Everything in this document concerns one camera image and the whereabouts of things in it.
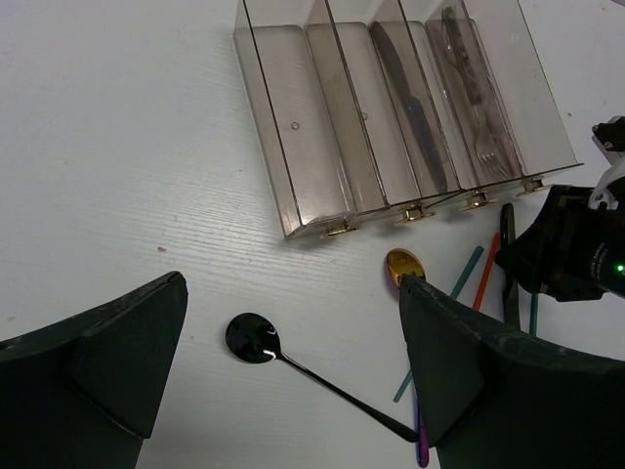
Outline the fork with dark handle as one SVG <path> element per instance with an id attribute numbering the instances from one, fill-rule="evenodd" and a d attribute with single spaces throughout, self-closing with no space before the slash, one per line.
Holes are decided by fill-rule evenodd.
<path id="1" fill-rule="evenodd" d="M 506 175 L 506 171 L 502 168 L 497 157 L 497 146 L 489 128 L 478 76 L 471 63 L 453 6 L 447 6 L 442 9 L 441 21 L 446 31 L 448 45 L 455 58 L 456 68 L 462 79 L 468 101 L 475 114 L 477 130 L 474 136 L 474 150 L 479 166 L 489 177 L 500 178 Z"/>

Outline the black knife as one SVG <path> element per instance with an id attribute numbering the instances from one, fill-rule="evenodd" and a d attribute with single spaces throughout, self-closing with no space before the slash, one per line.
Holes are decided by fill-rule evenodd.
<path id="1" fill-rule="evenodd" d="M 500 213 L 500 248 L 502 252 L 516 239 L 515 212 L 512 203 L 502 206 Z M 521 315 L 519 305 L 519 286 L 513 275 L 504 271 L 505 284 L 502 290 L 502 305 L 504 322 L 516 329 L 521 328 Z"/>

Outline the short orange chopstick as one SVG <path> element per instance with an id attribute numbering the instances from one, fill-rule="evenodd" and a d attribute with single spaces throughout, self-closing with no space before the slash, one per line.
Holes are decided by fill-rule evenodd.
<path id="1" fill-rule="evenodd" d="M 478 287 L 478 290 L 477 290 L 477 293 L 473 302 L 472 308 L 475 311 L 479 311 L 481 308 L 483 298 L 485 296 L 485 292 L 489 283 L 490 275 L 492 272 L 494 258 L 499 248 L 499 245 L 500 245 L 500 233 L 497 232 L 493 236 L 493 239 L 489 248 L 488 256 L 484 264 L 484 268 L 483 268 L 482 275 L 480 278 L 479 287 Z"/>

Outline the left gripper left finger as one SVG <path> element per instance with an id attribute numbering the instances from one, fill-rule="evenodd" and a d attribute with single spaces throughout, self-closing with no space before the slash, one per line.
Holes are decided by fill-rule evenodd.
<path id="1" fill-rule="evenodd" d="M 157 418 L 188 307 L 171 272 L 1 343 L 4 468 L 133 468 Z"/>

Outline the gold spoon purple handle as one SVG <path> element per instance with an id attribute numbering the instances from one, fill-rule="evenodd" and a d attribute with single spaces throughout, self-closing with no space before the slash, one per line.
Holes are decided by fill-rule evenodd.
<path id="1" fill-rule="evenodd" d="M 386 265 L 396 286 L 400 286 L 401 278 L 404 275 L 413 275 L 421 279 L 426 279 L 425 269 L 422 264 L 410 251 L 406 249 L 396 248 L 391 250 L 386 256 Z M 399 402 L 409 384 L 413 384 L 414 389 L 413 403 L 415 411 L 415 425 L 418 434 L 418 441 L 416 444 L 416 460 L 420 468 L 427 468 L 430 463 L 429 443 L 418 401 L 417 388 L 413 381 L 411 371 L 406 373 L 399 389 L 396 391 L 394 402 Z"/>

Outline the iridescent blue knife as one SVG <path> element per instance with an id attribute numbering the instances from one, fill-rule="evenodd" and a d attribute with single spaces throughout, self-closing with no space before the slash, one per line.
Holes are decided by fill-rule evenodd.
<path id="1" fill-rule="evenodd" d="M 420 100 L 412 94 L 399 53 L 386 29 L 379 22 L 373 22 L 370 30 L 379 47 L 382 62 L 396 88 L 400 105 L 407 116 L 410 129 L 424 157 L 436 190 L 438 193 L 447 192 L 447 179 L 434 134 Z"/>

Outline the teal chopstick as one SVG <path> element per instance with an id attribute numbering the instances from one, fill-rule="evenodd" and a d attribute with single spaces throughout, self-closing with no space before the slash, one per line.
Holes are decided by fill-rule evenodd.
<path id="1" fill-rule="evenodd" d="M 530 313 L 529 313 L 529 324 L 528 324 L 528 332 L 532 336 L 537 335 L 538 308 L 539 308 L 539 295 L 537 293 L 532 293 L 531 298 L 530 298 Z"/>
<path id="2" fill-rule="evenodd" d="M 461 272 L 460 276 L 456 280 L 451 290 L 450 297 L 452 299 L 457 299 L 462 292 L 469 277 L 473 273 L 483 251 L 484 248 L 480 245 L 474 249 L 469 260 L 465 264 L 463 271 Z M 417 273 L 422 274 L 423 276 L 425 274 L 423 266 L 420 264 L 418 259 L 411 252 L 405 249 L 398 248 L 390 251 L 387 255 L 386 262 L 391 278 L 396 285 L 399 285 L 401 274 L 405 270 L 408 270 L 410 274 Z M 396 394 L 394 395 L 393 401 L 395 403 L 398 403 L 400 401 L 411 381 L 411 372 L 408 371 L 404 376 L 401 384 L 399 385 Z"/>

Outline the black spoon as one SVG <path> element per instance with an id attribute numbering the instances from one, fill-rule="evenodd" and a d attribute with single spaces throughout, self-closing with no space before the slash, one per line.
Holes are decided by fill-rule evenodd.
<path id="1" fill-rule="evenodd" d="M 242 313 L 235 316 L 226 327 L 225 341 L 230 352 L 242 362 L 251 364 L 285 362 L 312 381 L 354 405 L 403 440 L 411 444 L 417 443 L 418 434 L 415 430 L 355 398 L 288 357 L 282 350 L 277 329 L 265 317 L 256 313 Z"/>

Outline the fork with pink handle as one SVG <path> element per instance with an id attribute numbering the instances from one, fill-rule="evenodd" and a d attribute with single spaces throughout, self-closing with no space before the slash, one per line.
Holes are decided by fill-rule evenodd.
<path id="1" fill-rule="evenodd" d="M 441 35 L 444 37 L 444 42 L 445 42 L 445 46 L 447 50 L 449 51 L 450 54 L 453 55 L 451 48 L 448 45 L 447 34 L 444 29 L 444 26 L 442 26 Z M 497 181 L 515 179 L 521 175 L 521 170 L 520 170 L 519 162 L 516 159 L 517 155 L 514 149 L 514 145 L 511 142 L 509 133 L 506 128 L 506 124 L 504 123 L 501 108 L 497 102 L 492 86 L 489 83 L 484 84 L 483 81 L 481 80 L 479 76 L 479 70 L 474 66 L 474 63 L 473 63 L 474 57 L 470 54 L 470 52 L 469 52 L 469 56 L 470 56 L 473 68 L 475 69 L 475 72 L 478 76 L 479 88 L 484 98 L 484 105 L 486 108 L 489 128 L 493 136 L 495 145 L 497 146 L 497 157 L 500 161 L 502 168 L 506 171 L 505 176 L 502 176 L 500 178 L 493 178 L 493 179 Z M 453 66 L 456 68 L 455 58 L 453 59 L 452 63 L 453 63 Z"/>

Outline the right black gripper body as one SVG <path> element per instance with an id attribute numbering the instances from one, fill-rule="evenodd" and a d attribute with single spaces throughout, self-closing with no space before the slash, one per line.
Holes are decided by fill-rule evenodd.
<path id="1" fill-rule="evenodd" d="M 532 225 L 495 256 L 495 263 L 529 293 L 558 301 L 624 296 L 624 211 L 602 202 L 589 206 L 592 190 L 551 187 Z"/>

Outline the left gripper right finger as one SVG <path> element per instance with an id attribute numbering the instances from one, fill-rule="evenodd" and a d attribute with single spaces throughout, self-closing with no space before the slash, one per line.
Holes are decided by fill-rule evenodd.
<path id="1" fill-rule="evenodd" d="M 624 364 L 529 335 L 415 276 L 399 314 L 443 468 L 620 468 Z"/>

